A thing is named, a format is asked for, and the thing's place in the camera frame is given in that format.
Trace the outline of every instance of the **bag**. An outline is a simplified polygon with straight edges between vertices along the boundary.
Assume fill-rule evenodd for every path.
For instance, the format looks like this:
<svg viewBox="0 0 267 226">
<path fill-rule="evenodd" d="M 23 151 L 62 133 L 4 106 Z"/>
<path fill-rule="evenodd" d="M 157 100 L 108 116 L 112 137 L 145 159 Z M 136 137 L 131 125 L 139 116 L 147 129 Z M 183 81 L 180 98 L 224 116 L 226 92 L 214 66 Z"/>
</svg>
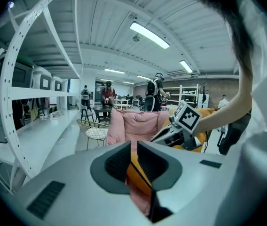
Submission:
<svg viewBox="0 0 267 226">
<path fill-rule="evenodd" d="M 87 89 L 84 89 L 84 90 L 83 90 L 83 95 L 84 95 L 84 96 L 88 96 L 88 91 L 87 91 Z"/>
<path fill-rule="evenodd" d="M 156 82 L 157 80 L 159 79 L 155 79 L 148 82 L 146 96 L 156 96 L 158 94 L 157 82 Z"/>
</svg>

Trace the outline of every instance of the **black cable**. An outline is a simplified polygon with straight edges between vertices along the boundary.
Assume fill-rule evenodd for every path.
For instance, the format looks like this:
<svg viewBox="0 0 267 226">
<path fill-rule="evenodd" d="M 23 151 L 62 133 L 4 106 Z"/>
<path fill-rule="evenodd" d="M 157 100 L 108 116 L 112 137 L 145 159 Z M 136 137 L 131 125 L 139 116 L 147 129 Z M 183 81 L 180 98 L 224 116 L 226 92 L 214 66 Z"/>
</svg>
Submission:
<svg viewBox="0 0 267 226">
<path fill-rule="evenodd" d="M 205 132 L 205 142 L 206 142 L 206 144 L 205 144 L 205 146 L 204 146 L 204 153 L 205 153 L 205 151 L 206 151 L 206 149 L 208 148 L 208 145 L 209 145 L 209 139 L 208 139 L 208 132 L 206 131 Z"/>
</svg>

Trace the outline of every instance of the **fluorescent ceiling light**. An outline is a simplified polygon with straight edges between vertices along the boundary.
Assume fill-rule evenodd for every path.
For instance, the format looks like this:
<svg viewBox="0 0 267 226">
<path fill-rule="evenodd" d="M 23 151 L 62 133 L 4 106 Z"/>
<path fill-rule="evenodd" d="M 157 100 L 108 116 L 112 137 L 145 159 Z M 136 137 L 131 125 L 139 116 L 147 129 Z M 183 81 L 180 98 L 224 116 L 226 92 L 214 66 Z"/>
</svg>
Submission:
<svg viewBox="0 0 267 226">
<path fill-rule="evenodd" d="M 140 75 L 138 75 L 137 77 L 139 77 L 139 78 L 142 78 L 142 79 L 146 79 L 146 80 L 151 80 L 151 79 L 149 79 L 149 78 L 146 78 L 146 77 L 143 77 L 143 76 L 140 76 Z"/>
<path fill-rule="evenodd" d="M 109 70 L 109 69 L 105 69 L 105 71 L 115 72 L 115 73 L 125 73 L 125 72 L 121 72 L 121 71 L 117 71 L 117 70 Z"/>
<path fill-rule="evenodd" d="M 145 37 L 154 41 L 156 44 L 158 44 L 162 48 L 166 49 L 166 48 L 170 47 L 169 44 L 167 44 L 164 40 L 162 40 L 160 37 L 158 37 L 152 31 L 148 30 L 147 28 L 144 28 L 143 26 L 137 24 L 136 22 L 133 22 L 132 25 L 130 25 L 130 29 L 144 35 Z"/>
<path fill-rule="evenodd" d="M 181 64 L 182 66 L 184 66 L 184 68 L 187 70 L 188 73 L 192 73 L 192 72 L 193 72 L 193 71 L 191 70 L 191 68 L 189 67 L 189 65 L 186 63 L 185 60 L 180 61 L 180 64 Z"/>
<path fill-rule="evenodd" d="M 101 81 L 111 81 L 111 80 L 105 80 L 105 79 L 100 79 Z M 111 82 L 114 82 L 114 81 L 111 81 Z"/>
<path fill-rule="evenodd" d="M 125 83 L 125 84 L 130 84 L 130 85 L 134 85 L 134 83 L 126 82 L 126 81 L 123 81 L 123 83 Z"/>
</svg>

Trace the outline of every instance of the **vr headset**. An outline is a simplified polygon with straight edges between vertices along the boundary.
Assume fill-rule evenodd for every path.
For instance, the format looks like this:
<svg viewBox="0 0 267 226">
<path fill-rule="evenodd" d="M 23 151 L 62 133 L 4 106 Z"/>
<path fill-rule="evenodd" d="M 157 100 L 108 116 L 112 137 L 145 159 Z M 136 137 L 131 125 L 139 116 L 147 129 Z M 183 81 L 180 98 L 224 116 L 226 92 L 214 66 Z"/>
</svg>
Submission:
<svg viewBox="0 0 267 226">
<path fill-rule="evenodd" d="M 156 73 L 155 77 L 159 77 L 161 81 L 164 81 L 165 79 L 163 78 L 163 74 L 162 73 Z"/>
</svg>

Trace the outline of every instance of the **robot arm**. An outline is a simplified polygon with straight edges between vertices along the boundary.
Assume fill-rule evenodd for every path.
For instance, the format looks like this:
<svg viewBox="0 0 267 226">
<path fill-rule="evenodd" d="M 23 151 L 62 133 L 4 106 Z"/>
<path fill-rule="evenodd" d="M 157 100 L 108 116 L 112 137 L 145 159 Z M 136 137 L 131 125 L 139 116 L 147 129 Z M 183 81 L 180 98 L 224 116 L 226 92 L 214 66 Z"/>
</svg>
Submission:
<svg viewBox="0 0 267 226">
<path fill-rule="evenodd" d="M 170 125 L 161 129 L 152 142 L 173 147 L 181 145 L 186 150 L 194 150 L 201 146 L 193 132 L 202 115 L 185 101 L 181 101 L 174 115 L 169 117 Z"/>
</svg>

